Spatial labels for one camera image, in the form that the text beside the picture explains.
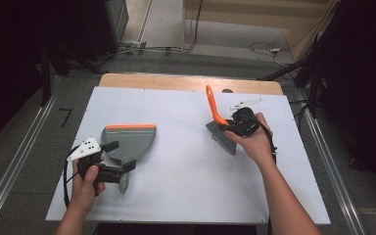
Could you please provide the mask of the black stand leg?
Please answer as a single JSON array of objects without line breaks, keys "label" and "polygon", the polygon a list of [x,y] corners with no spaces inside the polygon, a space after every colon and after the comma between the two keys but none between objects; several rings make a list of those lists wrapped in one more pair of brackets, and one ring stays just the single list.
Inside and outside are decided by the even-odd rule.
[{"label": "black stand leg", "polygon": [[277,79],[278,77],[290,72],[290,71],[295,71],[297,69],[303,68],[306,64],[308,63],[308,59],[301,59],[289,66],[286,66],[283,69],[280,69],[279,71],[276,71],[270,75],[260,77],[258,80],[259,81],[273,81]]}]

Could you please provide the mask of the person's right hand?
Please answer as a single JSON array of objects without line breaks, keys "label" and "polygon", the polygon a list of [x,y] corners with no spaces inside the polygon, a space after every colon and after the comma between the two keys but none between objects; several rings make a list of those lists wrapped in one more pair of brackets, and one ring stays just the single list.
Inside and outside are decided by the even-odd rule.
[{"label": "person's right hand", "polygon": [[261,124],[261,127],[249,137],[241,137],[232,131],[225,131],[224,134],[237,144],[240,144],[245,150],[246,154],[258,165],[260,171],[274,167],[275,163],[272,159],[272,151],[270,141],[264,128],[270,130],[265,117],[262,113],[256,113],[255,117]]}]

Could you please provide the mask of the orange-handled grey brush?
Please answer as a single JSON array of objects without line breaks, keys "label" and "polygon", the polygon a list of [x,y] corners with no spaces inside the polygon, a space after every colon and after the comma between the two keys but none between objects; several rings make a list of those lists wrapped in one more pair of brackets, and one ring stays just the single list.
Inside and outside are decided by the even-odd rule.
[{"label": "orange-handled grey brush", "polygon": [[237,144],[228,138],[224,131],[228,126],[228,121],[224,119],[217,110],[217,105],[213,96],[212,88],[206,86],[206,94],[211,108],[212,121],[206,124],[207,130],[211,133],[213,139],[230,155],[235,155]]}]

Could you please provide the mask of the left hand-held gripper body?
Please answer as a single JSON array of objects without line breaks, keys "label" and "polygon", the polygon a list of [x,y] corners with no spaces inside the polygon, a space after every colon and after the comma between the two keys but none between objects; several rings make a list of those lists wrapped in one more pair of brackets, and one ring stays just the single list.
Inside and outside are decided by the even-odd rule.
[{"label": "left hand-held gripper body", "polygon": [[81,177],[85,176],[91,165],[99,167],[99,174],[94,186],[97,186],[99,182],[119,184],[125,175],[121,166],[107,166],[102,163],[102,154],[106,153],[103,149],[104,145],[100,145],[93,136],[90,136],[80,145],[74,147],[67,156],[68,163],[77,161],[77,173]]}]

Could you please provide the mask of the black stand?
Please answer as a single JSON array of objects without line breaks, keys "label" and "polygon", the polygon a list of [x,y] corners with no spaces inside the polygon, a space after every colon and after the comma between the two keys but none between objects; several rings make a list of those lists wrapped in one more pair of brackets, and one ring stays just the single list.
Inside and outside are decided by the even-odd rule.
[{"label": "black stand", "polygon": [[53,67],[58,75],[68,75],[70,73],[69,64],[66,58],[73,59],[86,69],[98,74],[107,73],[98,67],[90,64],[84,58],[74,53],[68,47],[53,41],[44,40],[40,43],[41,78],[42,78],[42,101],[41,106],[45,106],[52,95],[50,67]]}]

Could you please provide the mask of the light wooden furniture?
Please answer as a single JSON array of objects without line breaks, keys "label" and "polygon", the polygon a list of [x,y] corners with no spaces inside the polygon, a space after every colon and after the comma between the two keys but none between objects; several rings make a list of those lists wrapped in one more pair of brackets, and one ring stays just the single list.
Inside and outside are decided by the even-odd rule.
[{"label": "light wooden furniture", "polygon": [[293,58],[305,56],[316,35],[332,21],[341,0],[183,0],[180,47],[186,21],[282,28]]}]

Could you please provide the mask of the person's left hand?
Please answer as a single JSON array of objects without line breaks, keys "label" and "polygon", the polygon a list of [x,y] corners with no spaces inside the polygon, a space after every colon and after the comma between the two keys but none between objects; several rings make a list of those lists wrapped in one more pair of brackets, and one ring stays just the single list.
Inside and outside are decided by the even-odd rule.
[{"label": "person's left hand", "polygon": [[77,173],[77,161],[73,162],[73,172],[75,177],[72,180],[72,193],[68,211],[75,218],[86,217],[93,209],[95,198],[106,189],[104,182],[99,182],[94,186],[94,182],[99,174],[99,167],[91,165],[84,177]]}]

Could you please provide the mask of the aluminium floor rail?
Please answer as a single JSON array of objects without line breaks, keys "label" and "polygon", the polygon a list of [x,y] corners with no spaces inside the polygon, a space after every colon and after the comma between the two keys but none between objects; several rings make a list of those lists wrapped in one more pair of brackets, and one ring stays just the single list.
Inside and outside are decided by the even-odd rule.
[{"label": "aluminium floor rail", "polygon": [[24,166],[28,154],[37,136],[39,135],[39,132],[41,131],[45,120],[49,116],[52,107],[54,106],[60,86],[62,85],[64,80],[65,79],[63,77],[60,77],[58,75],[53,79],[50,85],[53,93],[50,95],[45,104],[40,106],[37,110],[33,121],[28,126],[28,130],[23,136],[22,142],[18,146],[11,148],[11,151],[14,153],[14,155],[11,157],[10,163],[0,177],[0,210],[5,204],[5,201],[7,200],[10,191],[18,178],[19,173]]},{"label": "aluminium floor rail", "polygon": [[291,108],[296,116],[298,130],[303,139],[321,197],[331,223],[322,225],[326,234],[366,235],[364,226],[356,211],[353,199],[336,163],[335,151],[327,143],[319,121],[321,114],[313,118],[306,107],[307,95],[302,88],[294,88]]}]

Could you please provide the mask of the grey dustpan with orange edge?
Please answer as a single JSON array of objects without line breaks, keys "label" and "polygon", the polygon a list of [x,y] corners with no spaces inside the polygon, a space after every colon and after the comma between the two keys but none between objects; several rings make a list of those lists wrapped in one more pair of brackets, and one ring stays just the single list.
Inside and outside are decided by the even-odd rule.
[{"label": "grey dustpan with orange edge", "polygon": [[[116,124],[107,125],[101,135],[102,144],[118,141],[119,146],[114,151],[107,153],[119,166],[132,160],[137,162],[152,146],[156,137],[155,124]],[[129,185],[129,172],[126,173],[118,189],[122,195],[127,192]]]}]

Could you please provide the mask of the dark cabinet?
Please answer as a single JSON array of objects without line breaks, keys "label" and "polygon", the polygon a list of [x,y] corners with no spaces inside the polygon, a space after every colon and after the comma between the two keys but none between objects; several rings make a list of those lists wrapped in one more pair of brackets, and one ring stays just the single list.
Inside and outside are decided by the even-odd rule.
[{"label": "dark cabinet", "polygon": [[125,0],[81,0],[91,43],[90,58],[113,55],[129,20]]}]

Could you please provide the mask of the grey power strip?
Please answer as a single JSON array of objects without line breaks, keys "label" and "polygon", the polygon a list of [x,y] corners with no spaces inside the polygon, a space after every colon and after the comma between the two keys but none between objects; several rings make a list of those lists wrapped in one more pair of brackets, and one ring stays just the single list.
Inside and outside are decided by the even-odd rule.
[{"label": "grey power strip", "polygon": [[146,49],[146,42],[121,42],[117,52],[128,56],[143,55]]}]

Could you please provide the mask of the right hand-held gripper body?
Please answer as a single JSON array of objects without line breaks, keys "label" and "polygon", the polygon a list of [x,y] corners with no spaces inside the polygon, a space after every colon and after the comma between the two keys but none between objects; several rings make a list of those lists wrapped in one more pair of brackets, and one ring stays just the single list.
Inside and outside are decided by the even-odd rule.
[{"label": "right hand-held gripper body", "polygon": [[242,101],[238,105],[232,107],[231,110],[233,111],[233,114],[231,117],[239,123],[240,127],[229,129],[242,137],[248,137],[254,134],[259,129],[260,122],[250,106],[259,102],[261,102],[261,99],[247,102]]}]

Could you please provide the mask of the white board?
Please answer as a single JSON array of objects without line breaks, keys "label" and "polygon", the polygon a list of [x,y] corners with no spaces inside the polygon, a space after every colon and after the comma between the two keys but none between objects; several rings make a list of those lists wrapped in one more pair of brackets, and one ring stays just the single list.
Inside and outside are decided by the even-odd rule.
[{"label": "white board", "polygon": [[[262,178],[240,146],[227,153],[212,139],[212,114],[205,91],[95,87],[73,146],[90,135],[101,143],[108,124],[153,123],[156,138],[129,173],[124,195],[107,184],[87,220],[105,222],[239,223],[267,222]],[[286,96],[217,93],[219,113],[255,102],[273,131],[276,164],[317,224],[330,224],[306,150]]]}]

